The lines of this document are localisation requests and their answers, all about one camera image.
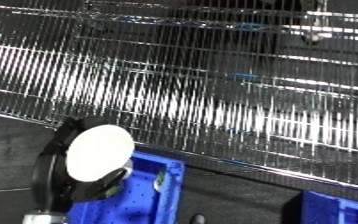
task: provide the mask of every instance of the blue bin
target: blue bin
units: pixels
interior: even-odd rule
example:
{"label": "blue bin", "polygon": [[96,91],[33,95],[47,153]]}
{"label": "blue bin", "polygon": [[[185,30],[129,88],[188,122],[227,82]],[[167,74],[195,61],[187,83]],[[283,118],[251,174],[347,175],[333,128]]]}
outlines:
{"label": "blue bin", "polygon": [[[70,224],[174,224],[184,175],[181,161],[135,152],[122,190],[105,200],[76,203]],[[162,185],[155,185],[163,177]]]}
{"label": "blue bin", "polygon": [[358,202],[305,191],[302,224],[358,224]]}

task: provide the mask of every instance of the wire shelf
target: wire shelf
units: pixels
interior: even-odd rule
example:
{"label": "wire shelf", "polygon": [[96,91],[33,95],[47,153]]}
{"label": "wire shelf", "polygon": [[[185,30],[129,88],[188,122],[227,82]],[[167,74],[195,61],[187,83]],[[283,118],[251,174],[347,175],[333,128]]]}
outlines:
{"label": "wire shelf", "polygon": [[0,0],[0,115],[358,186],[358,3]]}

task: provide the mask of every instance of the blue tray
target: blue tray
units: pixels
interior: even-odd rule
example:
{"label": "blue tray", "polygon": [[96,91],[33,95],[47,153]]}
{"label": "blue tray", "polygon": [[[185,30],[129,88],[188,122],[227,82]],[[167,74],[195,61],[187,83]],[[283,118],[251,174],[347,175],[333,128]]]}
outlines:
{"label": "blue tray", "polygon": [[[135,152],[133,172],[122,190],[101,201],[76,203],[70,224],[174,224],[184,174],[177,160]],[[160,188],[157,178],[164,177]]]}
{"label": "blue tray", "polygon": [[358,202],[305,191],[302,224],[357,224]]}

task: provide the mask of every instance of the plastic container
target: plastic container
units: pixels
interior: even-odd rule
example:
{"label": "plastic container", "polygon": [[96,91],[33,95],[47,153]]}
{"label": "plastic container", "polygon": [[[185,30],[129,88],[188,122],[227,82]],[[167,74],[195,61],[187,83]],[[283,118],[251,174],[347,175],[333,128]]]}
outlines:
{"label": "plastic container", "polygon": [[358,224],[358,202],[305,191],[302,224]]}
{"label": "plastic container", "polygon": [[173,224],[184,175],[181,161],[135,152],[122,190],[101,201],[76,203],[70,224]]}

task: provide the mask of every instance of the black floor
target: black floor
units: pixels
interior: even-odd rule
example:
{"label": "black floor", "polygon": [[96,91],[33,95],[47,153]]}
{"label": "black floor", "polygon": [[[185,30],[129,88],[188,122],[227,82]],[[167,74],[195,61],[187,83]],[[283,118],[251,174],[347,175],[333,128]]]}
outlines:
{"label": "black floor", "polygon": [[[0,118],[0,224],[21,223],[32,210],[29,190],[36,155],[51,138],[52,130],[39,125]],[[189,223],[195,213],[208,223],[288,223],[281,210],[298,191],[242,178],[186,169],[178,223]]]}

